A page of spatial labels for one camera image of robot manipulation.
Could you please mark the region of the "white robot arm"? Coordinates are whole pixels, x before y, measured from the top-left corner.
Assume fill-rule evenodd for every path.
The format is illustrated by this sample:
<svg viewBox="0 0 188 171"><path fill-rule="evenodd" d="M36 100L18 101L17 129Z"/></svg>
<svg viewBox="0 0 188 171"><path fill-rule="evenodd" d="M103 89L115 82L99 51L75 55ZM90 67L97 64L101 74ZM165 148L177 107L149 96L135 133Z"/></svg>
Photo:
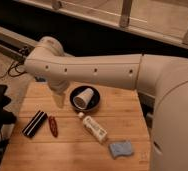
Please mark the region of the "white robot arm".
<svg viewBox="0 0 188 171"><path fill-rule="evenodd" d="M71 81L136 90L155 99L150 171L188 171L188 59L160 55L69 57L53 37L40 39L26 71L57 92Z"/></svg>

